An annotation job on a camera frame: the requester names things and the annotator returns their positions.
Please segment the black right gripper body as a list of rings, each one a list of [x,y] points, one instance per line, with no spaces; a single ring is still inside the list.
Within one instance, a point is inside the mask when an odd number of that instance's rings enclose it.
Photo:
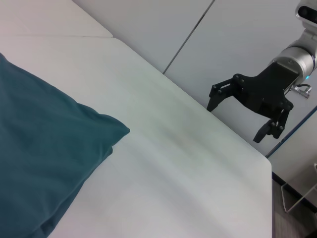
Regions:
[[[279,117],[283,111],[293,109],[293,104],[284,96],[298,74],[278,63],[270,64],[257,76],[241,74],[233,76],[233,96],[249,110],[264,117]]]

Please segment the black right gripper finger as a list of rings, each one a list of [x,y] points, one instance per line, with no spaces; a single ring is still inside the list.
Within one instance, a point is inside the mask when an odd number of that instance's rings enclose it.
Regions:
[[[223,100],[229,97],[236,97],[237,80],[234,78],[214,84],[209,94],[207,110],[212,112]]]
[[[260,143],[266,135],[272,135],[278,139],[285,129],[290,111],[294,105],[286,98],[276,104],[263,102],[257,114],[269,118],[269,120],[258,130],[253,141]]]

